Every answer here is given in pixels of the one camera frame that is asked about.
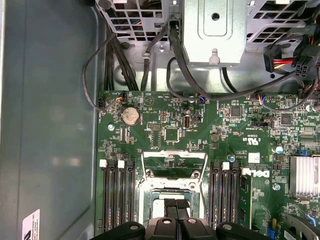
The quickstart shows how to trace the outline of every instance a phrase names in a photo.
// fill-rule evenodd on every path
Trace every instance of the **chip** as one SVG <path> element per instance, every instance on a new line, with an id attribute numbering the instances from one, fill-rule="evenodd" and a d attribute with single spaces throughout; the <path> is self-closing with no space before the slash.
<path id="1" fill-rule="evenodd" d="M 284 154 L 276 154 L 276 155 L 274 156 L 274 159 L 275 159 L 276 161 L 284 161 L 284 160 L 285 160 L 285 155 L 284 155 Z"/>
<path id="2" fill-rule="evenodd" d="M 230 110 L 231 117 L 240 118 L 241 117 L 241 107 L 232 106 Z"/>
<path id="3" fill-rule="evenodd" d="M 281 115 L 281 125 L 291 125 L 291 120 L 291 114 L 286 113 Z"/>
<path id="4" fill-rule="evenodd" d="M 212 134 L 212 141 L 217 142 L 220 139 L 220 135 L 219 134 Z"/>
<path id="5" fill-rule="evenodd" d="M 219 146 L 219 145 L 218 145 L 217 142 L 214 142 L 214 143 L 211 144 L 211 147 L 212 147 L 213 149 L 217 149 L 218 146 Z"/>

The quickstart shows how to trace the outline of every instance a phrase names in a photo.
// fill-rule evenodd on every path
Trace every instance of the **label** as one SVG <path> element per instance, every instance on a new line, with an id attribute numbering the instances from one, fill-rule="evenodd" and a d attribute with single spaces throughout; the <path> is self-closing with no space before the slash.
<path id="1" fill-rule="evenodd" d="M 22 221 L 22 240 L 39 240 L 40 209 Z"/>
<path id="2" fill-rule="evenodd" d="M 249 164 L 259 164 L 260 163 L 260 152 L 249 152 L 248 163 Z"/>
<path id="3" fill-rule="evenodd" d="M 284 230 L 284 238 L 286 240 L 296 240 L 293 236 L 291 236 L 290 233 L 288 233 L 286 230 Z"/>

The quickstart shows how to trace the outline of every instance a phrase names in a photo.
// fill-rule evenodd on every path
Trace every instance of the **black connector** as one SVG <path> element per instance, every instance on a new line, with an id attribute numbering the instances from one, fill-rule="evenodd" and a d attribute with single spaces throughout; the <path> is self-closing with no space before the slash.
<path id="1" fill-rule="evenodd" d="M 263 54 L 265 70 L 269 73 L 275 71 L 274 59 L 282 59 L 280 45 L 274 45 Z"/>
<path id="2" fill-rule="evenodd" d="M 313 67 L 319 65 L 320 46 L 308 45 L 302 51 L 295 65 L 295 75 L 305 78 Z"/>

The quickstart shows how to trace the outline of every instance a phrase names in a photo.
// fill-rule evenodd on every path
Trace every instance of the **blue connector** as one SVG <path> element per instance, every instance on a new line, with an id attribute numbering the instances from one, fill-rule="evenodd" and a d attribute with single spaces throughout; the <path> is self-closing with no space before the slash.
<path id="1" fill-rule="evenodd" d="M 266 228 L 266 236 L 271 238 L 271 239 L 276 239 L 277 233 L 276 231 L 272 228 L 272 226 L 268 226 Z"/>

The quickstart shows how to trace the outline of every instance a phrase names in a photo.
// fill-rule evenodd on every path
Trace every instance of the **integrated circuit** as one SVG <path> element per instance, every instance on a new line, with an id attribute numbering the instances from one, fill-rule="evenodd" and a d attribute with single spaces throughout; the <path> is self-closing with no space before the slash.
<path id="1" fill-rule="evenodd" d="M 220 135 L 219 134 L 212 134 L 212 141 L 217 142 L 220 139 Z"/>
<path id="2" fill-rule="evenodd" d="M 166 142 L 178 142 L 179 141 L 179 129 L 166 128 L 165 129 L 165 141 Z"/>
<path id="3" fill-rule="evenodd" d="M 232 106 L 230 109 L 230 116 L 233 118 L 240 118 L 241 117 L 241 107 Z"/>
<path id="4" fill-rule="evenodd" d="M 289 113 L 281 114 L 281 125 L 291 125 L 292 115 Z"/>

